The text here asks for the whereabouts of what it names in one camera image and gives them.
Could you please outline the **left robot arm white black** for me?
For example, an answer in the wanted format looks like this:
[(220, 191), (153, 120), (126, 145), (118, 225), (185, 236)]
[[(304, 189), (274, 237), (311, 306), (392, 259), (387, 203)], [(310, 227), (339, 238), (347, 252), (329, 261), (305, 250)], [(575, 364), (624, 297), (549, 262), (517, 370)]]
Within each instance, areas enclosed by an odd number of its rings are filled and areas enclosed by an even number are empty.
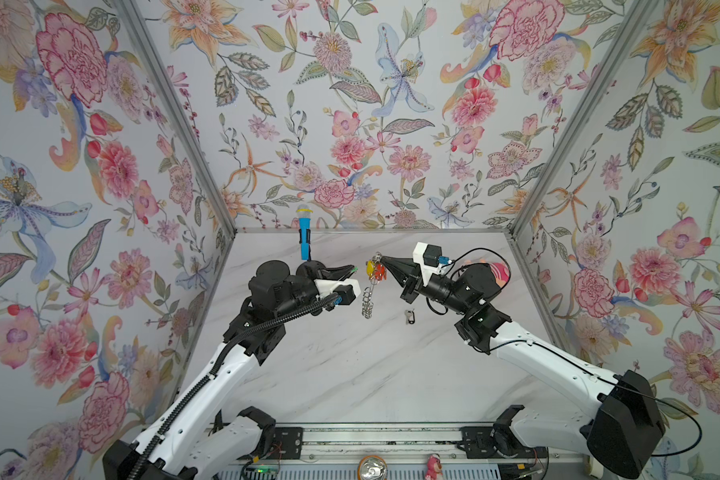
[(256, 460), (274, 447), (276, 421), (256, 407), (229, 422), (222, 407), (263, 365), (286, 334), (286, 324), (350, 305), (360, 295), (353, 265), (329, 268), (315, 260), (295, 271), (262, 263), (223, 340), (192, 385), (135, 440), (105, 453), (108, 479), (215, 479), (234, 460)]

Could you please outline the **large metal keyring with keys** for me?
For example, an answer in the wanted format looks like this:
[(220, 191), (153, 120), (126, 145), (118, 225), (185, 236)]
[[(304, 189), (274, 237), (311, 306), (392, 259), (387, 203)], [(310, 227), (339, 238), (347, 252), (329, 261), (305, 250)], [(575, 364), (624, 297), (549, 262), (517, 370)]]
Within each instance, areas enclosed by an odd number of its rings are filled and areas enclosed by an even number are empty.
[(382, 255), (376, 253), (366, 262), (365, 272), (369, 285), (363, 290), (361, 306), (361, 313), (365, 319), (371, 319), (373, 316), (373, 294), (376, 286), (387, 278), (386, 267), (382, 264), (381, 259)]

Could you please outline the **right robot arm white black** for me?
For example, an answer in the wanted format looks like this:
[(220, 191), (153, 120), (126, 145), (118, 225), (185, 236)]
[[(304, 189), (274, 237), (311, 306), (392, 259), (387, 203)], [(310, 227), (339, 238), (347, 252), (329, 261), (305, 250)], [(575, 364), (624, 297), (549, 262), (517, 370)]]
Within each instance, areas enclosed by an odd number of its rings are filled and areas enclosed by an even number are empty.
[(572, 404), (570, 413), (519, 407), (508, 428), (520, 445), (588, 455), (619, 477), (641, 476), (665, 434), (645, 377), (596, 367), (513, 321), (491, 303), (501, 288), (485, 263), (451, 278), (439, 260), (383, 256), (380, 262), (401, 286), (403, 300), (424, 297), (458, 314), (455, 328), (468, 346), (524, 370)]

